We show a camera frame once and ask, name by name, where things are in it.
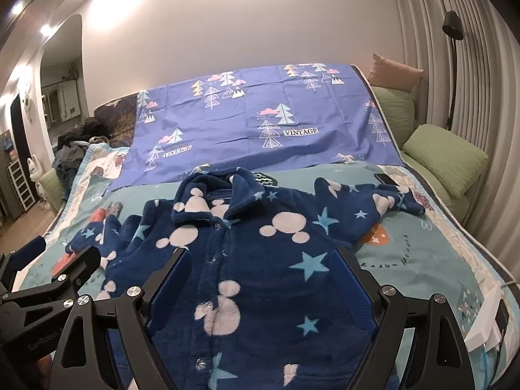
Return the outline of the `navy fleece star pajama top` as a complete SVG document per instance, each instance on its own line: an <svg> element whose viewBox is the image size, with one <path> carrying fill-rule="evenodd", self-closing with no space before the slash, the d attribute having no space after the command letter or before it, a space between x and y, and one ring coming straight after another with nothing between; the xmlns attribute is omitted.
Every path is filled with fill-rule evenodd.
<svg viewBox="0 0 520 390"><path fill-rule="evenodd" d="M265 186L243 168L193 174L139 215L91 222L68 252L99 249L99 297L144 283L176 248L192 270L154 337L180 389L343 389L369 344L329 269L391 210L420 216L408 188Z"/></svg>

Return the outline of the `dark clothes pile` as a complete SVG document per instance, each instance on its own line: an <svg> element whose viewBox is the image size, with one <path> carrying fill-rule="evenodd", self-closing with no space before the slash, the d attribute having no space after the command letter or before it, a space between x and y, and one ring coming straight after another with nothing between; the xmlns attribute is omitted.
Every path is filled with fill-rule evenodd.
<svg viewBox="0 0 520 390"><path fill-rule="evenodd" d="M110 138L110 132L94 117L86 118L82 124L59 136L52 166L60 180L75 177L91 144L90 140L97 137L101 140Z"/></svg>

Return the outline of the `white charger block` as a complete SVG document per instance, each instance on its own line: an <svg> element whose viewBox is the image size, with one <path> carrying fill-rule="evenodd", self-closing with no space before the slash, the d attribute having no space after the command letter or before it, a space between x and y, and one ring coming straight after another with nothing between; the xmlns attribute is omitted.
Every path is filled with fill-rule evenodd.
<svg viewBox="0 0 520 390"><path fill-rule="evenodd" d="M494 286L485 295L479 313L468 334L464 337L464 343L469 353L479 348L488 352L501 342L502 337L496 316L502 297L503 291L500 285Z"/></svg>

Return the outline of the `green cushion left side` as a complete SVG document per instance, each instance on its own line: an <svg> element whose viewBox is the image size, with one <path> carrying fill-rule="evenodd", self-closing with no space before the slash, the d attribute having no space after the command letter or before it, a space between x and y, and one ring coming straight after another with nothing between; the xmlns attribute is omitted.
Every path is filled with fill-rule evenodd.
<svg viewBox="0 0 520 390"><path fill-rule="evenodd" d="M42 174L38 184L51 210L57 215L63 206L63 186L58 178L56 169L51 168Z"/></svg>

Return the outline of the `white ladder shelf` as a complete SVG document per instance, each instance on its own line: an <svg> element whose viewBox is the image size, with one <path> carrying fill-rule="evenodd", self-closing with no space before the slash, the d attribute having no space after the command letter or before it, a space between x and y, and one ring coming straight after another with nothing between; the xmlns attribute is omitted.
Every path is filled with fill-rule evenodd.
<svg viewBox="0 0 520 390"><path fill-rule="evenodd" d="M20 161L18 159L12 161L11 164L7 166L7 172L10 176L11 183L14 187L17 198L19 199L22 210L24 212L30 210L35 204L35 198L29 187Z"/></svg>

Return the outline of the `teal patterned blanket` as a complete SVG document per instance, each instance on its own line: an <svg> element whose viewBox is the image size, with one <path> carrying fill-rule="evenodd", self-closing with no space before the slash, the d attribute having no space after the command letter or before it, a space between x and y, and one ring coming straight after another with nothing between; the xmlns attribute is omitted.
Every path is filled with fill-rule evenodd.
<svg viewBox="0 0 520 390"><path fill-rule="evenodd" d="M74 236L91 222L108 216L120 221L143 212L148 201L173 199L180 183L138 186L109 192L102 169L109 157L91 158L82 169L86 189L76 194L80 210L66 210L57 227L47 235L47 251L29 269L23 286L31 288L47 283L59 259L67 252ZM317 167L269 173L262 179L265 186L312 192L317 178L342 185L381 184L378 167L366 163L320 165ZM392 186L408 188L424 207L420 216L391 210L353 247L347 248L359 265L379 283L397 287L403 294L428 298L443 294L454 312L463 333L469 332L489 289L500 283L500 276L463 234L444 216L418 181L408 172L390 168ZM102 265L85 285L86 293L99 297L105 279Z"/></svg>

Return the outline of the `dark brown bed cover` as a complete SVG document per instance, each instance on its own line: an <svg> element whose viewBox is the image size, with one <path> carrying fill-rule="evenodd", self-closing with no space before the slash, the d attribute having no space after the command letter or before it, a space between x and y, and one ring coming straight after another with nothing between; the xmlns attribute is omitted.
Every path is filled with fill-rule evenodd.
<svg viewBox="0 0 520 390"><path fill-rule="evenodd" d="M98 106L93 117L109 130L110 146L130 147L134 137L137 116L137 94L132 93Z"/></svg>

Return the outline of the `green pillow front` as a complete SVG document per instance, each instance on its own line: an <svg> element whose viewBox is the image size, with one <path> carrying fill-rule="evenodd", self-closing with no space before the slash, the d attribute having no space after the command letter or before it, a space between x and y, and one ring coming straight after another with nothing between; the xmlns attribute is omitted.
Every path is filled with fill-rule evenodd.
<svg viewBox="0 0 520 390"><path fill-rule="evenodd" d="M463 196L488 166L484 151L432 124L415 129L403 150L426 167L455 198Z"/></svg>

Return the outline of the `green pillow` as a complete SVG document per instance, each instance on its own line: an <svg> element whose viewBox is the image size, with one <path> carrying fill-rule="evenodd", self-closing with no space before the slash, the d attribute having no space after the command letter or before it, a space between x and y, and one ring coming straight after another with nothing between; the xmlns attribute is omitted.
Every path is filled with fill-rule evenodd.
<svg viewBox="0 0 520 390"><path fill-rule="evenodd" d="M432 124L415 129L403 150L426 167L455 198L463 196L488 166L484 151Z"/></svg>
<svg viewBox="0 0 520 390"><path fill-rule="evenodd" d="M372 91L383 111L397 146L402 149L414 132L415 103L410 93L373 86Z"/></svg>

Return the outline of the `purple tree print sheet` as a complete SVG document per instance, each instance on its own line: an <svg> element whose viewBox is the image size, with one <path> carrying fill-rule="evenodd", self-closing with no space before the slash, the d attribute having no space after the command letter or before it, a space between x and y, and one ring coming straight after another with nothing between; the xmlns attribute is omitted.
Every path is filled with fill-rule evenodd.
<svg viewBox="0 0 520 390"><path fill-rule="evenodd" d="M231 167L403 165L368 81L351 64L223 71L136 98L133 141L112 190Z"/></svg>

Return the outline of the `green pillow rear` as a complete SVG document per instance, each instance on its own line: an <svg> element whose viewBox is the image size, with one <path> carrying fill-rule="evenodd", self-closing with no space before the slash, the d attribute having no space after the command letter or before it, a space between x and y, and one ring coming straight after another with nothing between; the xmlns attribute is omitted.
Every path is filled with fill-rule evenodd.
<svg viewBox="0 0 520 390"><path fill-rule="evenodd" d="M372 91L383 111L397 146L402 149L414 132L415 103L410 93L373 86Z"/></svg>

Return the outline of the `peach pillow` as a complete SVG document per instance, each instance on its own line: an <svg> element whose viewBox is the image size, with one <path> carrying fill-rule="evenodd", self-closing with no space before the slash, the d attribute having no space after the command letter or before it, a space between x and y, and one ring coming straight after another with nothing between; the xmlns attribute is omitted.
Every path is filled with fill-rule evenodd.
<svg viewBox="0 0 520 390"><path fill-rule="evenodd" d="M373 86L411 93L424 71L373 53L368 81Z"/></svg>

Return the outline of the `black floor lamp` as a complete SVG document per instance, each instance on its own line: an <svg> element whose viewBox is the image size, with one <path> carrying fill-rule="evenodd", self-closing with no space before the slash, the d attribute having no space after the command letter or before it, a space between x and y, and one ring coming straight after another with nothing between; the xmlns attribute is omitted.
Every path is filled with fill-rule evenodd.
<svg viewBox="0 0 520 390"><path fill-rule="evenodd" d="M451 96L449 112L446 120L446 129L451 130L455 114L455 103L457 96L457 42L464 39L463 24L461 18L455 11L447 11L444 16L442 31L446 34L450 43L451 53Z"/></svg>

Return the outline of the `beige pleated curtain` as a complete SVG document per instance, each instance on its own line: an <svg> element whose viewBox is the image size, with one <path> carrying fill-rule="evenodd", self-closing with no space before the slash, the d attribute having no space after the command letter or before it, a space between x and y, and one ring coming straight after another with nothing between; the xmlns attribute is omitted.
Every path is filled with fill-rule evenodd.
<svg viewBox="0 0 520 390"><path fill-rule="evenodd" d="M451 96L447 11L463 24L457 42L457 96L452 131L489 158L464 218L466 229L495 255L519 248L519 43L490 0L397 0L405 63L424 71L420 123L446 123Z"/></svg>

